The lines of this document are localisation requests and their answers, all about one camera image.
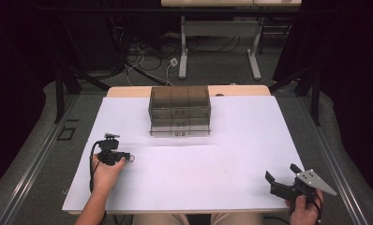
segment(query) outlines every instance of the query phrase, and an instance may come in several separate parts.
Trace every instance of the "desk leg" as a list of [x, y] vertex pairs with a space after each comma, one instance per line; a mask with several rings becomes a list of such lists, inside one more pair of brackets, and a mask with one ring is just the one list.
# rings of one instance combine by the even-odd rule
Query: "desk leg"
[[180, 72], [178, 77], [185, 79], [187, 77], [187, 35], [186, 35], [186, 18], [181, 17], [181, 60]]
[[251, 71], [253, 72], [254, 80], [257, 80], [257, 81], [261, 79], [260, 69], [259, 69], [259, 65], [257, 64], [257, 59], [256, 59], [256, 52], [257, 52], [260, 37], [261, 37], [263, 19], [264, 19], [263, 17], [259, 18], [259, 23], [256, 28], [256, 36], [254, 38], [254, 42], [251, 45], [251, 49], [247, 50], [247, 56], [248, 56], [248, 61], [250, 62]]

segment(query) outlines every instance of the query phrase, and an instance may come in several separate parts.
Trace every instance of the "table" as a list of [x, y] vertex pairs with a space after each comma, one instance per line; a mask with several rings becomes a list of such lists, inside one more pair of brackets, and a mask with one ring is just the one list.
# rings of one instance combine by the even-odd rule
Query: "table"
[[[254, 8], [290, 8], [301, 5], [301, 0], [161, 0], [163, 7], [254, 7]], [[250, 49], [247, 49], [248, 62], [250, 63], [253, 78], [261, 79], [257, 64], [256, 52], [258, 49], [263, 18], [255, 22], [249, 21], [186, 21], [181, 17], [181, 59], [178, 77], [187, 77], [187, 36], [237, 36], [254, 37]]]
[[110, 89], [83, 150], [64, 211], [79, 214], [88, 200], [88, 157], [94, 142], [102, 140], [105, 132], [120, 134], [119, 150], [136, 157], [122, 170], [107, 201], [108, 213], [287, 209], [281, 199], [269, 193], [265, 171], [278, 182], [291, 184], [294, 174], [288, 172], [290, 164], [303, 166], [268, 88], [209, 86], [210, 135], [170, 138], [149, 135], [150, 89]]

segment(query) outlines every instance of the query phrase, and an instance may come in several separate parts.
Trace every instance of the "transparent plastic box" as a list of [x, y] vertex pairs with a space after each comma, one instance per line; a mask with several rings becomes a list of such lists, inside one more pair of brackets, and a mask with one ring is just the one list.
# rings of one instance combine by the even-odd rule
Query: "transparent plastic box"
[[210, 134], [210, 97], [207, 86], [153, 87], [149, 102], [151, 135]]

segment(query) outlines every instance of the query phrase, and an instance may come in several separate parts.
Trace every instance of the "electrical outlet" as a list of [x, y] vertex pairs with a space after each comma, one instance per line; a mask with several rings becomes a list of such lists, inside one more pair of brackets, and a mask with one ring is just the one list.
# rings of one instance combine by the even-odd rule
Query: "electrical outlet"
[[178, 61], [176, 58], [173, 58], [172, 60], [170, 60], [170, 63], [172, 64], [173, 67], [178, 65]]

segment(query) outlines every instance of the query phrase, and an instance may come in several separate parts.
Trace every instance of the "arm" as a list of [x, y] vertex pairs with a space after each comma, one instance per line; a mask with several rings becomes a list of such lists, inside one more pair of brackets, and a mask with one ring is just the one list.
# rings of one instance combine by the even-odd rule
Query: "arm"
[[[95, 154], [93, 156], [93, 168], [95, 168], [98, 163], [99, 160], [97, 154]], [[110, 195], [112, 187], [116, 184], [119, 172], [123, 169], [125, 164], [126, 159], [124, 157], [113, 166], [99, 163], [94, 173], [93, 192], [75, 224], [97, 225], [102, 220], [108, 196]]]

